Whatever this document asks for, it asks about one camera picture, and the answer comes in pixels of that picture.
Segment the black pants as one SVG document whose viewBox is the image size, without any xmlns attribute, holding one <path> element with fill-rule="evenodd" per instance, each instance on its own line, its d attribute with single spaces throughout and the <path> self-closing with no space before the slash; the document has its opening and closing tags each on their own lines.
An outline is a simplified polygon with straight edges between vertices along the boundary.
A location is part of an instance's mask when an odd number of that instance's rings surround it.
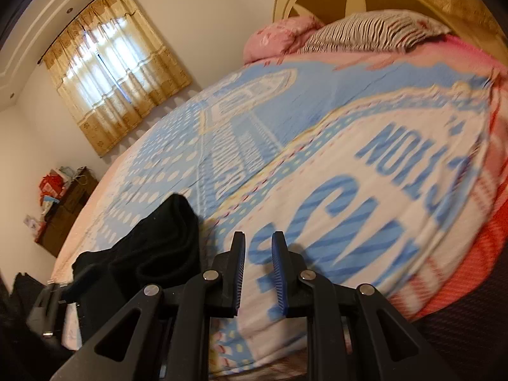
<svg viewBox="0 0 508 381">
<path fill-rule="evenodd" d="M 147 285 L 171 288 L 202 271 L 199 219 L 181 194 L 172 194 L 112 248 L 86 251 L 72 264 L 82 342 L 88 341 Z"/>
</svg>

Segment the dark wooden desk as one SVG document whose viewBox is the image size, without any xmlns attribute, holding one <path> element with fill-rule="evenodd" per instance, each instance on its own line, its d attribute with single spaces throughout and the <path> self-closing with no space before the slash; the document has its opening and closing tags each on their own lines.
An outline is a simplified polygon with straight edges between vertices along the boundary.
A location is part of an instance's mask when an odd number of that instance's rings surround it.
<svg viewBox="0 0 508 381">
<path fill-rule="evenodd" d="M 97 185 L 97 179 L 87 167 L 79 169 L 62 199 L 49 209 L 35 242 L 52 256 L 57 257 L 77 216 Z"/>
</svg>

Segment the red items on desk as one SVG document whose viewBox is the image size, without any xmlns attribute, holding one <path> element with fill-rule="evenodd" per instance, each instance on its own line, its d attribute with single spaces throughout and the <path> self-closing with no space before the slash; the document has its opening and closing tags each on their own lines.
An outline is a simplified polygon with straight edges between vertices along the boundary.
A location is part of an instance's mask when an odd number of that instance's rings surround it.
<svg viewBox="0 0 508 381">
<path fill-rule="evenodd" d="M 41 178 L 39 183 L 40 190 L 40 205 L 43 205 L 43 201 L 46 196 L 60 200 L 73 181 L 74 176 L 60 171 L 51 169 L 48 174 Z"/>
</svg>

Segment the pink blue patterned bed blanket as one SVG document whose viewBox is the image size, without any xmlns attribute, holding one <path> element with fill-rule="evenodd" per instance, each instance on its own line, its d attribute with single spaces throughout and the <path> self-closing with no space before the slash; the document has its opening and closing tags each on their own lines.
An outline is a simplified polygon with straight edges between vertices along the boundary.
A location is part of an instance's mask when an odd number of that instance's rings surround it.
<svg viewBox="0 0 508 381">
<path fill-rule="evenodd" d="M 171 194 L 202 257 L 246 238 L 239 315 L 214 324 L 212 377 L 292 375 L 305 324 L 277 305 L 271 237 L 332 282 L 369 283 L 405 318 L 454 303 L 507 239 L 507 68 L 456 37 L 408 54 L 265 58 L 163 117 L 99 182 L 52 271 L 66 282 Z"/>
</svg>

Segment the tan patterned window curtain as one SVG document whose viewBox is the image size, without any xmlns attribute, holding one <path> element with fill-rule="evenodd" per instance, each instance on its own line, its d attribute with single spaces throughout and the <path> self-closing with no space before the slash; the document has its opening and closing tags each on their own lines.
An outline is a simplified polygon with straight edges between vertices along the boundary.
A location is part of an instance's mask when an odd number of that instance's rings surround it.
<svg viewBox="0 0 508 381">
<path fill-rule="evenodd" d="M 93 0 L 42 61 L 100 157 L 192 83 L 134 0 Z"/>
</svg>

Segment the pink pillow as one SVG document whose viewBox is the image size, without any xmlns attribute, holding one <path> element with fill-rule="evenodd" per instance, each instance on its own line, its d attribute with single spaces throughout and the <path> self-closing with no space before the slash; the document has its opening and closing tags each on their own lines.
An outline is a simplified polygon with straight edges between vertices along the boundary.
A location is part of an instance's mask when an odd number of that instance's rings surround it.
<svg viewBox="0 0 508 381">
<path fill-rule="evenodd" d="M 289 17 L 271 23 L 247 40 L 243 51 L 244 64 L 293 54 L 323 27 L 324 23 L 314 16 Z"/>
</svg>

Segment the striped pillow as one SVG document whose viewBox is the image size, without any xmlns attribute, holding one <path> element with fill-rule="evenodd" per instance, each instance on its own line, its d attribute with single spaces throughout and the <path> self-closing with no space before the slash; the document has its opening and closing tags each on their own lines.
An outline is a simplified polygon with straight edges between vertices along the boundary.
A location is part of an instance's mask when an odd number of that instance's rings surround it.
<svg viewBox="0 0 508 381">
<path fill-rule="evenodd" d="M 448 26 L 414 11 L 367 11 L 319 29 L 300 52 L 408 52 L 451 32 Z"/>
</svg>

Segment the white photo frame card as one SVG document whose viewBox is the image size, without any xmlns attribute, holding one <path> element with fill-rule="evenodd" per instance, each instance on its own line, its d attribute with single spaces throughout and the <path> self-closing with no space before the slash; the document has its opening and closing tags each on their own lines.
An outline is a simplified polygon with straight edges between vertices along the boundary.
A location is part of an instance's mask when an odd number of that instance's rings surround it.
<svg viewBox="0 0 508 381">
<path fill-rule="evenodd" d="M 40 222 L 38 221 L 38 219 L 30 215 L 27 215 L 24 218 L 23 223 L 25 224 L 25 226 L 28 226 L 28 229 L 30 229 L 32 232 L 37 232 L 38 229 L 40 228 Z"/>
</svg>

